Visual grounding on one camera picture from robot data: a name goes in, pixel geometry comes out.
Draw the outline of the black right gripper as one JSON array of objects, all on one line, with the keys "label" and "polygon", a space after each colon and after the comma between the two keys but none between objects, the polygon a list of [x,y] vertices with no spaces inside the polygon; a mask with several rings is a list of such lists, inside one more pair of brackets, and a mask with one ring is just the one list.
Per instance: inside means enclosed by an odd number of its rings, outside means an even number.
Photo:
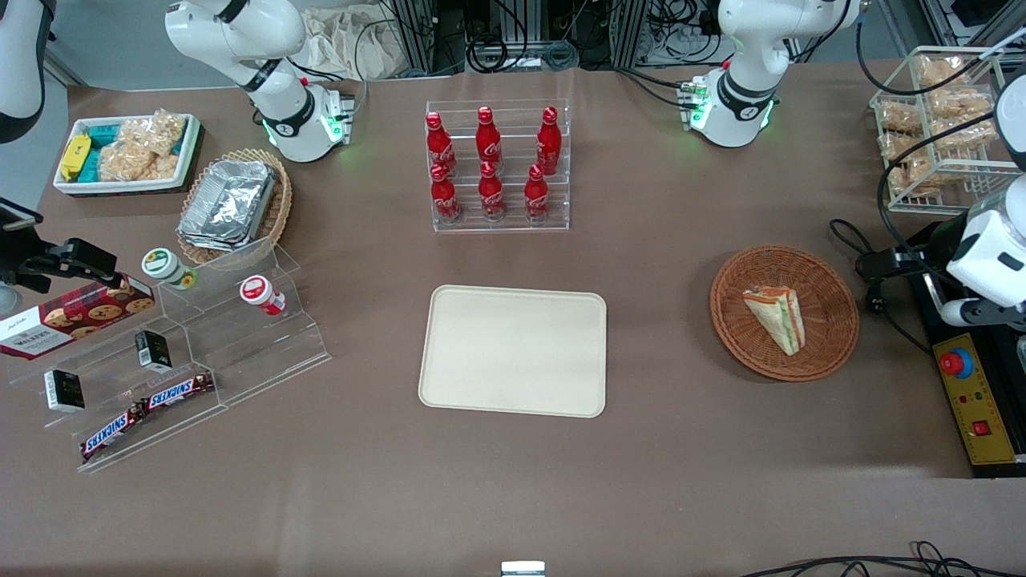
[{"label": "black right gripper", "polygon": [[117,256],[71,238],[65,244],[41,240],[35,232],[1,234],[1,273],[4,284],[48,293],[51,278],[89,279],[109,288],[120,288]]}]

